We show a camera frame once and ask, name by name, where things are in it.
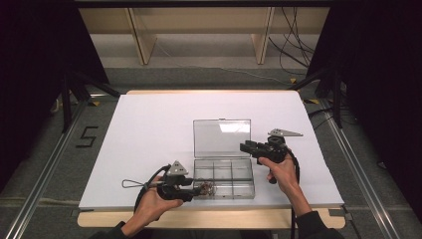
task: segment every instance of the hand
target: hand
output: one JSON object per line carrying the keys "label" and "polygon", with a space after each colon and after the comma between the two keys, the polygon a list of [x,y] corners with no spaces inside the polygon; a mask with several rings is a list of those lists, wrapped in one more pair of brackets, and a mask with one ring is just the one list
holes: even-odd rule
{"label": "hand", "polygon": [[156,188],[149,188],[143,194],[133,216],[121,227],[121,231],[127,237],[132,237],[149,223],[157,220],[164,212],[182,204],[183,201],[180,199],[164,200],[158,195]]}
{"label": "hand", "polygon": [[269,180],[272,177],[276,177],[280,189],[288,196],[297,216],[302,216],[312,211],[301,187],[298,184],[295,165],[289,154],[285,156],[285,160],[281,163],[272,162],[266,157],[260,157],[258,160],[263,165],[270,168],[270,173],[267,175],[267,179]]}

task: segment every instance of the white table surface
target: white table surface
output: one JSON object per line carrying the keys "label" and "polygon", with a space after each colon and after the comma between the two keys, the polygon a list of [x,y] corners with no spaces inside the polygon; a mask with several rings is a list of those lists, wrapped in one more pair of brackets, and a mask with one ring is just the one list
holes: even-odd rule
{"label": "white table surface", "polygon": [[[193,177],[194,120],[251,120],[251,140],[265,142],[273,128],[303,133],[286,137],[301,166],[301,187],[312,207],[343,200],[323,160],[317,138],[297,92],[142,94],[121,96],[80,208],[132,210],[140,188],[122,188],[124,179],[147,181],[161,166],[179,160]],[[290,202],[268,168],[252,159],[254,199],[192,200],[179,208],[288,208]]]}

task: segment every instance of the floor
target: floor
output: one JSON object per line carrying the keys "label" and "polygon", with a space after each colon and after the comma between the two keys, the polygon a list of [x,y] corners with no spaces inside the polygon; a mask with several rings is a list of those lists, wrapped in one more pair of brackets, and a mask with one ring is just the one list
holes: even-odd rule
{"label": "floor", "polygon": [[[257,65],[248,35],[159,35],[147,66],[138,63],[131,36],[92,37],[110,85],[121,93],[131,89],[282,90],[302,79],[304,76],[298,74],[307,70],[285,55],[280,58],[272,44],[268,46],[265,64]],[[301,39],[314,48],[317,37],[301,36]],[[272,36],[272,40],[280,47],[285,42],[283,36]],[[302,51],[291,44],[285,50],[304,61]],[[316,86],[314,82],[300,90],[309,113],[330,106],[330,96],[316,101]],[[73,101],[74,112],[80,114],[68,138],[62,135],[60,103],[57,108],[52,106],[52,116],[38,135],[32,154],[21,163],[0,194],[0,237],[7,236],[21,208],[34,195],[34,188],[41,194],[22,224],[20,237],[88,238],[98,230],[106,230],[82,228],[77,223],[79,200],[116,106],[116,99],[101,97],[104,93],[97,89],[90,92],[96,96],[94,103],[81,107]],[[388,170],[377,164],[376,152],[358,119],[347,108],[346,95],[341,107],[343,128],[337,128],[330,117],[330,112],[319,113],[311,117],[311,122],[326,165],[345,202],[347,222],[339,232],[345,238],[422,238],[421,223]],[[96,138],[93,146],[78,147],[87,143],[81,135],[89,126],[96,126],[90,129]],[[59,141],[65,143],[63,151],[54,155]],[[53,156],[57,157],[55,164],[51,163]],[[44,170],[46,165],[51,165],[51,172]],[[47,175],[45,182],[37,181],[40,175]],[[289,238],[290,232],[273,233],[278,238]]]}

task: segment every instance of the black sleeve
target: black sleeve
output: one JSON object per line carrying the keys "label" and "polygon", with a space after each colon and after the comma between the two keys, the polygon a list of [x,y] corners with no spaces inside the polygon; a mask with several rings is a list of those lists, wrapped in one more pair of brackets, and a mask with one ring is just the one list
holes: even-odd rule
{"label": "black sleeve", "polygon": [[342,239],[335,229],[327,228],[323,224],[317,211],[312,211],[296,218],[300,239]]}
{"label": "black sleeve", "polygon": [[96,234],[92,235],[90,239],[127,239],[128,237],[126,237],[121,231],[121,227],[123,225],[124,222],[120,222],[109,232],[97,232]]}

